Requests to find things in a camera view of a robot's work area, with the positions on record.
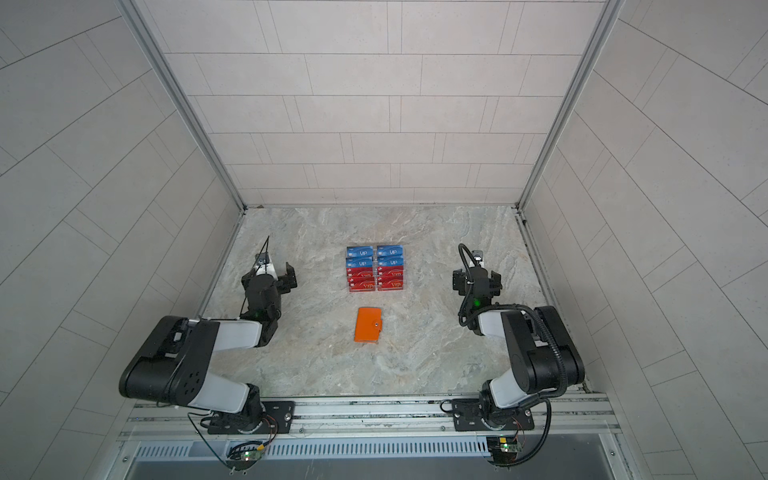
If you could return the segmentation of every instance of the beige wall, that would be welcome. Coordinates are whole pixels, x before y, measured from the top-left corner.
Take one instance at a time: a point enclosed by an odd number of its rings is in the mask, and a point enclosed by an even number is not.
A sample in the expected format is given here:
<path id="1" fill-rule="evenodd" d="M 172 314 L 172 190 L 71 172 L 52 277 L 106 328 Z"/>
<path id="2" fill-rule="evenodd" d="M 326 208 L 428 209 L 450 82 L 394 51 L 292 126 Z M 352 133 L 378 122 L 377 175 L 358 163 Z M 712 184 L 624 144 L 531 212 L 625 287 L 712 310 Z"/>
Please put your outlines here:
<path id="1" fill-rule="evenodd" d="M 0 2 L 0 476 L 83 478 L 237 218 L 111 0 Z"/>
<path id="2" fill-rule="evenodd" d="M 525 210 L 647 478 L 768 473 L 766 31 L 627 1 Z"/>
<path id="3" fill-rule="evenodd" d="M 600 2 L 137 2 L 247 204 L 509 204 Z"/>

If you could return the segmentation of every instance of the orange wallet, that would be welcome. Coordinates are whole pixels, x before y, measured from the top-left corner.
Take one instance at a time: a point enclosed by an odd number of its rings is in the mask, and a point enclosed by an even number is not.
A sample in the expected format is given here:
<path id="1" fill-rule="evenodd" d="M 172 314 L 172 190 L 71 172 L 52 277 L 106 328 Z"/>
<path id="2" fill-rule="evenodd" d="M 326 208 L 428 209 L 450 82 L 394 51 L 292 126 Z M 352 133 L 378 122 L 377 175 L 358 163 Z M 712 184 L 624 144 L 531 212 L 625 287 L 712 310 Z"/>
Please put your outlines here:
<path id="1" fill-rule="evenodd" d="M 376 343 L 379 341 L 381 331 L 382 310 L 380 308 L 364 306 L 357 310 L 356 342 Z"/>

